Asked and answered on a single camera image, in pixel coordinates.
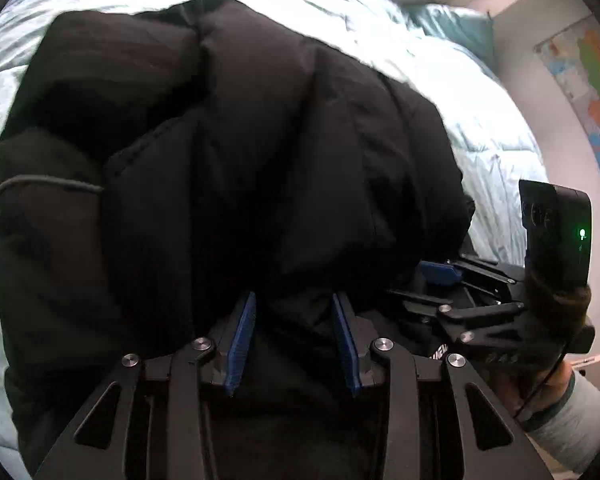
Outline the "person's right hand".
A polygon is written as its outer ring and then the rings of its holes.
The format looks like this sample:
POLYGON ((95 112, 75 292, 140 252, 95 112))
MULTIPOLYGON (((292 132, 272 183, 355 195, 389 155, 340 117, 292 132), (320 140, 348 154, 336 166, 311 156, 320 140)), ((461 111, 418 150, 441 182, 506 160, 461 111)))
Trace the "person's right hand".
MULTIPOLYGON (((591 302, 591 287, 577 287, 571 292, 551 292, 544 285, 533 283, 527 287, 532 306, 544 314, 545 323, 558 324, 560 331, 568 332, 570 340, 580 332, 591 302)), ((540 370, 535 365, 526 370, 497 368, 486 380, 498 400, 521 425, 531 426, 530 419, 539 412, 549 410, 566 394, 572 375, 571 365, 565 361, 571 344, 566 342, 552 356, 550 366, 540 370)))

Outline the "grey sleeve right forearm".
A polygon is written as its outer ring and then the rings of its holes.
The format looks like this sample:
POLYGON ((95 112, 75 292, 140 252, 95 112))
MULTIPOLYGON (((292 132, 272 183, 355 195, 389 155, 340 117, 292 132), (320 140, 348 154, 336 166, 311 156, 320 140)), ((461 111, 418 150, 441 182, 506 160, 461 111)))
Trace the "grey sleeve right forearm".
POLYGON ((578 372, 564 395, 522 428, 562 466, 582 479, 600 479, 600 390, 578 372))

